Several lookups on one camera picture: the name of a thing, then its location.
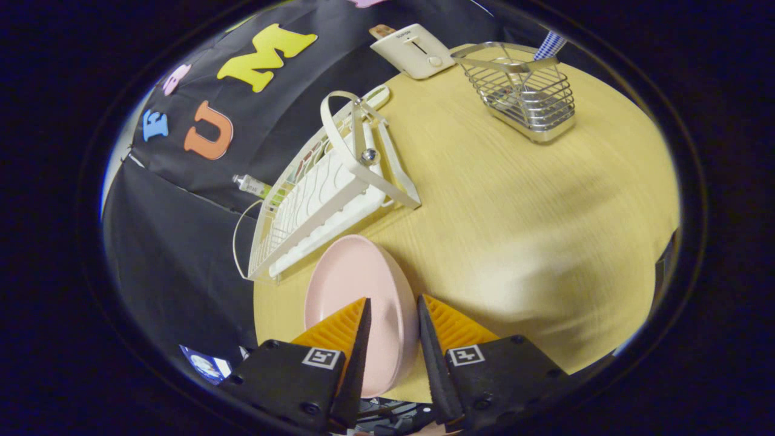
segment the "yellow letter m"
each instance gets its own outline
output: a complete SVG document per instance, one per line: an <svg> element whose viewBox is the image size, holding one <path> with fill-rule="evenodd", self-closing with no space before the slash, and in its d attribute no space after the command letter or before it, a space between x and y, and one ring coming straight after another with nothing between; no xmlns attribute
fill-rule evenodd
<svg viewBox="0 0 775 436"><path fill-rule="evenodd" d="M282 67L283 60L276 50L283 52L285 57L294 57L317 39L317 35L301 35L281 29L278 24L273 24L253 37L256 53L229 59L218 71L216 77L231 76L251 84L253 92L261 92L272 80L274 73L271 71L261 73L256 70Z"/></svg>

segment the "stainless steel basket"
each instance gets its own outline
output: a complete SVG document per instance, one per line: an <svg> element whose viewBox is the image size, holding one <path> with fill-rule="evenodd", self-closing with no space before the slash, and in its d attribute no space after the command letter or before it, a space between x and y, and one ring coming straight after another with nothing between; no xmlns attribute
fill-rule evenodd
<svg viewBox="0 0 775 436"><path fill-rule="evenodd" d="M536 51L488 42L458 50L452 58L493 116L533 142L543 143L575 124L576 106L568 77L557 70L557 58L532 61Z"/></svg>

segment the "dish drying rack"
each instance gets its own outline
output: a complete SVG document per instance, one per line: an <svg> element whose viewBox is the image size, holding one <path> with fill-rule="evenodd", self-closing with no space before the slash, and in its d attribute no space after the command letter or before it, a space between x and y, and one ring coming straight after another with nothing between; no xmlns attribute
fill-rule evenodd
<svg viewBox="0 0 775 436"><path fill-rule="evenodd" d="M334 91L321 102L323 127L310 138L285 168L259 212L247 274L236 257L236 228L232 248L241 276L249 280L279 280L297 261L393 201L416 209L420 198L406 175L388 133L388 121L374 107L381 107L390 91L381 85L364 99L350 92ZM350 101L334 116L329 99ZM381 155L374 142L372 124L383 145L394 180L405 191L382 177Z"/></svg>

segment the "pink plate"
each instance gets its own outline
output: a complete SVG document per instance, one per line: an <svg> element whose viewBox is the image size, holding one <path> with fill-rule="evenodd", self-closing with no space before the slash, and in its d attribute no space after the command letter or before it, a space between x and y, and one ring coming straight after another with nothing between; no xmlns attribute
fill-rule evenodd
<svg viewBox="0 0 775 436"><path fill-rule="evenodd" d="M362 398L387 392L417 356L415 297L396 261L360 235L342 237L320 258L307 290L304 322L310 328L360 297L371 298L371 329Z"/></svg>

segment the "light wood tabletop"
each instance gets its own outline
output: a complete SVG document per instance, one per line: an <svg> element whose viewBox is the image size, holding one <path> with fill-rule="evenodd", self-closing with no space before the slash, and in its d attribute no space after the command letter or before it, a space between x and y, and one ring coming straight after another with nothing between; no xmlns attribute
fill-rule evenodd
<svg viewBox="0 0 775 436"><path fill-rule="evenodd" d="M559 68L577 124L547 145L491 116L457 65L388 81L379 112L422 206L393 205L344 234L384 247L415 296L427 292L498 335L524 334L576 372L645 320L679 196L651 119L602 81ZM307 285L329 245L278 284L256 282L259 343L304 331ZM431 402L422 353L383 397Z"/></svg>

